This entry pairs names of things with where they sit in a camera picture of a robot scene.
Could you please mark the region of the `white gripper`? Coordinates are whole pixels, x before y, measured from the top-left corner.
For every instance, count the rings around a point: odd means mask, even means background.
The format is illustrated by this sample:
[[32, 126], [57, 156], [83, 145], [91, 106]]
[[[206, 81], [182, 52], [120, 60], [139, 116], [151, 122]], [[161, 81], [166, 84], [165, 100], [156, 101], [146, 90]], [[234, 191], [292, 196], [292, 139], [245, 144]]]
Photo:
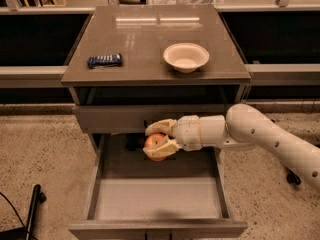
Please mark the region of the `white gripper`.
[[153, 147], [143, 148], [143, 152], [148, 156], [164, 157], [176, 153], [180, 148], [185, 151], [200, 150], [200, 118], [196, 115], [183, 116], [180, 119], [164, 119], [149, 125], [145, 129], [145, 134], [150, 136], [152, 134], [164, 134], [173, 136], [176, 140], [163, 138], [158, 144]]

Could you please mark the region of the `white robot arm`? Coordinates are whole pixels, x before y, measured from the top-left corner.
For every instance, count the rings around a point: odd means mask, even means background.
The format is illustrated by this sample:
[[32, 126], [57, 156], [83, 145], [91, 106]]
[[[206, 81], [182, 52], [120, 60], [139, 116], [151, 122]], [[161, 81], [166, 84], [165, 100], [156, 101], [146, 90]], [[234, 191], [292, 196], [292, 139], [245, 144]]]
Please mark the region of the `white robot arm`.
[[320, 190], [320, 148], [287, 132], [257, 109], [236, 104], [224, 116], [183, 116], [149, 125], [145, 134], [163, 139], [145, 147], [150, 158], [165, 158], [178, 150], [204, 147], [238, 151], [259, 146], [275, 155], [288, 169]]

